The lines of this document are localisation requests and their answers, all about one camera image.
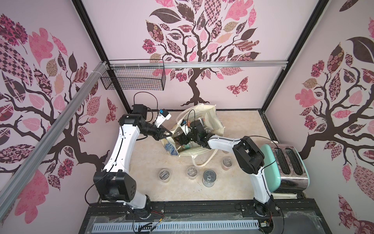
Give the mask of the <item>clear seed jar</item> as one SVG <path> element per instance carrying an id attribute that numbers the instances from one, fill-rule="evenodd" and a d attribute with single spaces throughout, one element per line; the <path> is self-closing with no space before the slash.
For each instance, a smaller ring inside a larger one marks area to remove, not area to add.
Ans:
<path id="1" fill-rule="evenodd" d="M 162 169 L 160 170 L 158 176 L 163 183 L 168 183 L 170 180 L 170 171 L 168 169 Z"/>
<path id="2" fill-rule="evenodd" d="M 206 187 L 212 187 L 215 184 L 217 175 L 213 170 L 205 170 L 203 173 L 202 182 Z"/>
<path id="3" fill-rule="evenodd" d="M 222 159 L 222 169 L 228 171 L 233 166 L 232 160 L 230 157 L 225 157 Z"/>
<path id="4" fill-rule="evenodd" d="M 195 166 L 190 166 L 187 169 L 187 176 L 191 180 L 195 180 L 198 176 L 198 169 Z"/>

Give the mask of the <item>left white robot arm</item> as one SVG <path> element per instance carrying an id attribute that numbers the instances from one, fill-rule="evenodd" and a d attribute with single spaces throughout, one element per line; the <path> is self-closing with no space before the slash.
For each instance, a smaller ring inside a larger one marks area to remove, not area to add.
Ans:
<path id="1" fill-rule="evenodd" d="M 150 199 L 137 191 L 136 181 L 129 175 L 130 160 L 140 135 L 155 140 L 171 136 L 162 126 L 171 114 L 161 109 L 153 122 L 147 122 L 148 108 L 134 105 L 133 111 L 119 119 L 118 138 L 108 163 L 101 172 L 96 172 L 93 181 L 102 201 L 123 203 L 137 210 L 149 210 Z"/>

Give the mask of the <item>cream canvas tote bag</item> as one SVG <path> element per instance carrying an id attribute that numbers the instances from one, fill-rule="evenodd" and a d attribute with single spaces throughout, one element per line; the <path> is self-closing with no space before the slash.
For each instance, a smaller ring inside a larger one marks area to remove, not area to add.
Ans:
<path id="1" fill-rule="evenodd" d="M 181 112 L 162 145 L 171 156 L 192 158 L 195 167 L 205 167 L 217 150 L 209 148 L 209 137 L 222 137 L 225 127 L 217 116 L 215 105 L 198 104 Z"/>

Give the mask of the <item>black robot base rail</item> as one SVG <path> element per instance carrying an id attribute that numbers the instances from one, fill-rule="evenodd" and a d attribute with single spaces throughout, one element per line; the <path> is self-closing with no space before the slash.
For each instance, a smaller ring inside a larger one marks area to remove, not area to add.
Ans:
<path id="1" fill-rule="evenodd" d="M 259 215 L 253 200 L 156 201 L 151 212 L 139 212 L 124 205 L 99 203 L 89 206 L 79 232 L 92 234 L 95 223 L 256 220 L 258 230 L 195 231 L 154 234 L 328 234 L 330 228 L 313 199 L 271 201 Z"/>

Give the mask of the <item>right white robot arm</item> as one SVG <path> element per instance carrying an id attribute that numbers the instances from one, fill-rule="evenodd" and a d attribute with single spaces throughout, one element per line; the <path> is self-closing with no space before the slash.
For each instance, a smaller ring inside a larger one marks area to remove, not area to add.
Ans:
<path id="1" fill-rule="evenodd" d="M 187 134 L 193 141 L 206 149 L 222 150 L 234 154 L 240 168 L 250 175 L 254 189 L 254 200 L 266 205 L 271 200 L 271 192 L 264 175 L 265 155 L 249 136 L 242 138 L 224 138 L 207 133 L 200 121 L 193 121 Z"/>

